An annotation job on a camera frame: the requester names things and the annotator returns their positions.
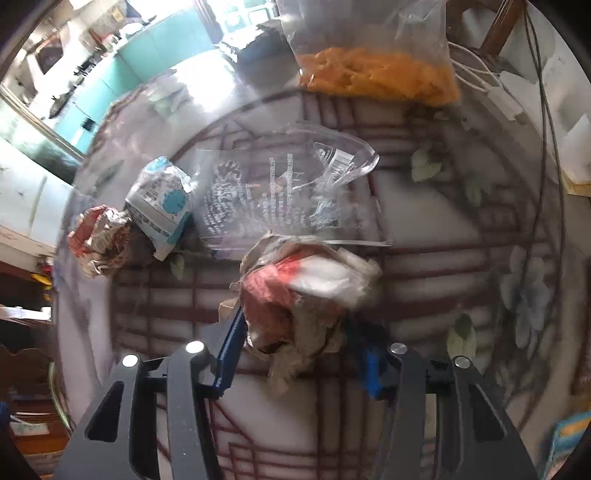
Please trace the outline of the blue white package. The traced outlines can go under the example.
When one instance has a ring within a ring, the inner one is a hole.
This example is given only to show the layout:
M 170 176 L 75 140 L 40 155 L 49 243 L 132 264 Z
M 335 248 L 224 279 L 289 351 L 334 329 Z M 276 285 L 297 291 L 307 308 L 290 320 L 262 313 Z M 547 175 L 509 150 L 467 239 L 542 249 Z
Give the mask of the blue white package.
M 191 194 L 197 184 L 166 157 L 158 157 L 140 171 L 125 204 L 134 223 L 163 261 L 176 246 L 191 213 Z

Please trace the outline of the red beige paper wrapper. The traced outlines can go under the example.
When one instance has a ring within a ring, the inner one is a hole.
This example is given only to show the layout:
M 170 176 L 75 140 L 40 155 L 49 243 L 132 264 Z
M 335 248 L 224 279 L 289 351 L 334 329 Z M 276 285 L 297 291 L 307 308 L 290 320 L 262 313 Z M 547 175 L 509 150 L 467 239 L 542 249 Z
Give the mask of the red beige paper wrapper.
M 69 249 L 87 277 L 113 275 L 130 257 L 132 218 L 107 205 L 87 209 L 68 234 Z

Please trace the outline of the clear printed plastic bag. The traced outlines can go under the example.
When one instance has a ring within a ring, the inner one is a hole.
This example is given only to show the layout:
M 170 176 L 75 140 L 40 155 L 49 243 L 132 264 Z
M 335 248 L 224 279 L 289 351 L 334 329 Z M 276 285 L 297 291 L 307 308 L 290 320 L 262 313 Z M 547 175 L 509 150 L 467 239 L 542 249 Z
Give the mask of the clear printed plastic bag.
M 235 148 L 195 148 L 182 166 L 195 188 L 192 223 L 219 255 L 242 256 L 267 233 L 344 243 L 382 239 L 368 176 L 379 155 L 359 138 L 287 125 Z

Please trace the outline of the teal kitchen cabinets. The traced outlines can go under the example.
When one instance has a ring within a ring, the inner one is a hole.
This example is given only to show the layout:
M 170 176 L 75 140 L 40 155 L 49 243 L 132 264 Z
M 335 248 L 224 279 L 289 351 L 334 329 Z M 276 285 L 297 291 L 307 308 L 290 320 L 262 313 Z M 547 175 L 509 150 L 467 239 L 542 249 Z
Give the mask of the teal kitchen cabinets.
M 74 42 L 68 52 L 76 55 L 50 69 L 30 112 L 86 153 L 111 104 L 221 40 L 221 26 L 201 6 L 189 1 L 145 25 L 120 27 L 116 34 L 121 40 L 103 56 L 90 55 L 80 41 Z

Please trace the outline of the floral patterned tablecloth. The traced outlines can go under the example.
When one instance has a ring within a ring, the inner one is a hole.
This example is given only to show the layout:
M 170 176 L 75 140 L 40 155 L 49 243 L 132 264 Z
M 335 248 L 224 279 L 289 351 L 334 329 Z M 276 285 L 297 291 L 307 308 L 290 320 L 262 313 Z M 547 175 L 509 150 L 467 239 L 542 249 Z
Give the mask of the floral patterned tablecloth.
M 552 349 L 542 333 L 514 347 L 532 291 L 554 315 L 563 239 L 549 206 L 505 154 L 559 166 L 549 109 L 517 142 L 520 120 L 477 128 L 452 110 L 338 99 L 297 89 L 249 98 L 228 78 L 217 115 L 180 76 L 195 57 L 112 103 L 79 169 L 54 277 L 63 318 L 92 316 L 79 294 L 88 262 L 72 251 L 102 239 L 116 218 L 107 274 L 113 316 L 184 323 L 168 338 L 111 326 L 110 374 L 95 390 L 55 475 L 157 479 L 535 479 L 510 417 L 534 411 Z M 136 297 L 120 303 L 127 271 Z M 245 382 L 294 397 L 304 382 L 363 390 L 386 417 L 368 444 L 367 407 L 346 411 L 356 447 L 315 451 L 248 437 L 222 443 L 223 398 L 250 419 Z

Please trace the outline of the white refrigerator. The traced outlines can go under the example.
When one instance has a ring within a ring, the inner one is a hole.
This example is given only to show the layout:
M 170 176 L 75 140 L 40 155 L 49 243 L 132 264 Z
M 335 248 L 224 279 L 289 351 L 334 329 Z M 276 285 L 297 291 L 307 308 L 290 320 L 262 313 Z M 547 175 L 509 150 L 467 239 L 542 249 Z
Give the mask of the white refrigerator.
M 54 254 L 72 186 L 1 142 L 1 243 L 34 257 Z

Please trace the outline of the clear bag of orange snacks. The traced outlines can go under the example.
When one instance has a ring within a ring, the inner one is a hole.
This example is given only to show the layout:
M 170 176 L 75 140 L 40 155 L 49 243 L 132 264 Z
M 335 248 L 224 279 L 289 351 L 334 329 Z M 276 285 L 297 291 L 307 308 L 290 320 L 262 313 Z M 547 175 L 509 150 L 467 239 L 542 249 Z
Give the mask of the clear bag of orange snacks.
M 457 103 L 443 1 L 280 1 L 301 88 L 339 97 Z

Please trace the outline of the range hood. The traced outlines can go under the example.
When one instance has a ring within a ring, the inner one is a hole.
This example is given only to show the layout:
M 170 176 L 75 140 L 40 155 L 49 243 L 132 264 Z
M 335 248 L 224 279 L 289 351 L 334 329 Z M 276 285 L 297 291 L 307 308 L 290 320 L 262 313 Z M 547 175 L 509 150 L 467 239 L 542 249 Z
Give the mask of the range hood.
M 33 49 L 33 55 L 43 75 L 62 58 L 63 42 L 59 30 L 39 41 Z

